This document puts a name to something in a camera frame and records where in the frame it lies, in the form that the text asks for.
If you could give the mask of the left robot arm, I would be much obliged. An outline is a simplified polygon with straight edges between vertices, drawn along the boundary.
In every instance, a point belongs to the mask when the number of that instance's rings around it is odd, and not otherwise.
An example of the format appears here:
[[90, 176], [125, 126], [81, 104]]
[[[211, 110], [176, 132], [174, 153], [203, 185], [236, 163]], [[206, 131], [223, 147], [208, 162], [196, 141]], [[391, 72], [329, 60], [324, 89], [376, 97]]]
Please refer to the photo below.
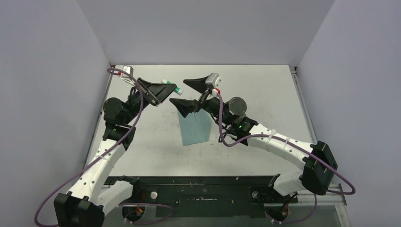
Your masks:
[[177, 88], [173, 83], [151, 83], [141, 78], [139, 88], [132, 88], [126, 101], [111, 97], [104, 102], [105, 131], [96, 154], [67, 193], [59, 193], [54, 208], [60, 227], [100, 227], [106, 215], [123, 201], [142, 202], [145, 195], [139, 179], [122, 176], [103, 191], [110, 172], [128, 150], [136, 127], [133, 119], [148, 106], [164, 102]]

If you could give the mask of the teal envelope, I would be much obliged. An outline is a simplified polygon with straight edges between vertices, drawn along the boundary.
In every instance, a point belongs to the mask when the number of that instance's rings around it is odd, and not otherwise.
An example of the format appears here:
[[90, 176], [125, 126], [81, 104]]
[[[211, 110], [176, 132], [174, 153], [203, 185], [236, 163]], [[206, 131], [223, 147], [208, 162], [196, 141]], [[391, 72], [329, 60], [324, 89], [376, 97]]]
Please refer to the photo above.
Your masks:
[[184, 146], [209, 141], [211, 117], [204, 110], [190, 113], [185, 118], [178, 113], [182, 143]]

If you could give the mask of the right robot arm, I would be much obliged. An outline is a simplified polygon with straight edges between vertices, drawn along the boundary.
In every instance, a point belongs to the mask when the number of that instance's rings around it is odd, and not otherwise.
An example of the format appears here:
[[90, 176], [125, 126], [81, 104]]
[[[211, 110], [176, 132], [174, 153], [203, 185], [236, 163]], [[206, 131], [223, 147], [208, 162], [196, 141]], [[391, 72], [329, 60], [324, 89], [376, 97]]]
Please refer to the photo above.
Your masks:
[[218, 124], [221, 142], [227, 147], [239, 143], [268, 151], [298, 168], [290, 174], [277, 174], [269, 183], [268, 198], [280, 202], [287, 195], [308, 190], [325, 195], [338, 165], [330, 147], [324, 142], [302, 142], [277, 133], [246, 116], [247, 104], [240, 97], [223, 101], [217, 73], [199, 79], [185, 79], [184, 84], [201, 94], [199, 99], [170, 98], [178, 112], [187, 117], [200, 110], [207, 112]]

